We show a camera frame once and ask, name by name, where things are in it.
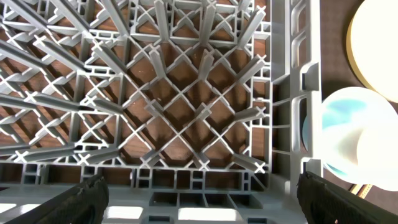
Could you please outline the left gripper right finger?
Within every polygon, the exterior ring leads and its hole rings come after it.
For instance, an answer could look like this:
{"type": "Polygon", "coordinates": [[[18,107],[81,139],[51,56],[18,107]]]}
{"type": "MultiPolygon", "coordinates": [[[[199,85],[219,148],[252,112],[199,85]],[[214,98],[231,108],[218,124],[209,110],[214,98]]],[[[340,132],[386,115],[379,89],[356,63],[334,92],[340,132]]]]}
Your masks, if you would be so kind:
{"type": "Polygon", "coordinates": [[[397,215],[313,172],[300,174],[297,198],[308,223],[397,224],[397,215]]]}

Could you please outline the white plastic cup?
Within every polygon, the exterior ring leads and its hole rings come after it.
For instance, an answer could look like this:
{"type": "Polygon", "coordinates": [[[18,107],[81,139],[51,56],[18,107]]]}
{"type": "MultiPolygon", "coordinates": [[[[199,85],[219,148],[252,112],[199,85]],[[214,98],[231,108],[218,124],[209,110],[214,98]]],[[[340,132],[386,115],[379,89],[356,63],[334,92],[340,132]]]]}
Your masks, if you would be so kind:
{"type": "Polygon", "coordinates": [[[397,126],[333,126],[322,143],[325,166],[338,178],[397,191],[397,126]]]}

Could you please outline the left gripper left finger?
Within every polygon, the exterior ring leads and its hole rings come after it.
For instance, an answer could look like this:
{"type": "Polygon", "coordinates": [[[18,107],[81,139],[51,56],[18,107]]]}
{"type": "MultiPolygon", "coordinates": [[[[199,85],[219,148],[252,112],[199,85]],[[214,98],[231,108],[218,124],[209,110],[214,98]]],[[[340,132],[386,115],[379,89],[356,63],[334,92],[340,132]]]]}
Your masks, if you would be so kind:
{"type": "Polygon", "coordinates": [[[108,204],[108,185],[97,174],[7,224],[101,223],[108,204]]]}

